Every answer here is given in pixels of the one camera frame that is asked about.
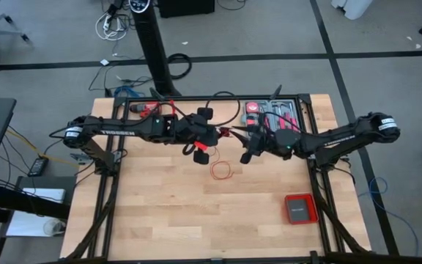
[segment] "red cable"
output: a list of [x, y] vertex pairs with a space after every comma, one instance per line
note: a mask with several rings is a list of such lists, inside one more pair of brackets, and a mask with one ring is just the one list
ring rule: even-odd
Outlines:
[[[229, 162], [227, 162], [227, 161], [219, 161], [219, 159], [221, 158], [221, 154], [219, 153], [219, 150], [218, 150], [217, 147], [214, 147], [214, 150], [215, 150], [215, 152], [212, 155], [210, 155], [210, 157], [214, 156], [217, 153], [218, 154], [218, 159], [215, 162], [211, 163], [211, 166], [210, 166], [210, 174], [211, 174], [211, 177], [213, 179], [215, 179], [215, 180], [227, 180], [227, 179], [230, 179], [234, 175], [234, 172], [231, 171], [232, 170], [231, 169], [231, 164]], [[218, 176], [216, 176], [216, 174], [214, 173], [214, 167], [216, 165], [218, 165], [218, 164], [225, 164], [225, 165], [228, 166], [229, 172], [227, 173], [227, 176], [225, 176], [225, 177], [218, 177]]]

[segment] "wooden tabletop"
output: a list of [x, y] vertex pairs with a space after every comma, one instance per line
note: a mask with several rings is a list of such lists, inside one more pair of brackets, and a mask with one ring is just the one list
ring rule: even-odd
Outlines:
[[[319, 132], [336, 128], [330, 97], [311, 98]], [[203, 105], [176, 102], [185, 113], [196, 112]], [[112, 106], [113, 99], [97, 99], [92, 115], [110, 118]], [[212, 122], [218, 123], [234, 114], [237, 103], [215, 101], [210, 107], [214, 109]], [[168, 111], [170, 108], [163, 109], [163, 113]], [[232, 125], [240, 125], [240, 118]], [[107, 137], [96, 136], [95, 140], [105, 146]], [[286, 195], [311, 193], [306, 161], [296, 157], [283, 161], [264, 153], [243, 165], [239, 162], [244, 153], [241, 143], [236, 138], [222, 138], [217, 146], [220, 161], [228, 161], [234, 174], [227, 180], [215, 180], [210, 165], [195, 164], [192, 155], [182, 154], [182, 146], [127, 137], [125, 149], [128, 156], [122, 161], [109, 260], [302, 257], [313, 250], [323, 254], [319, 225], [291, 225], [284, 207]], [[343, 162], [337, 167], [349, 170]], [[222, 177], [228, 170], [219, 164], [215, 173]], [[90, 172], [86, 170], [78, 179]], [[90, 228], [99, 182], [100, 177], [92, 175], [76, 188], [61, 257], [71, 253]], [[338, 217], [360, 245], [369, 249], [351, 177], [332, 171], [330, 182]], [[328, 226], [334, 247], [333, 230]], [[103, 232], [102, 228], [97, 252]]]

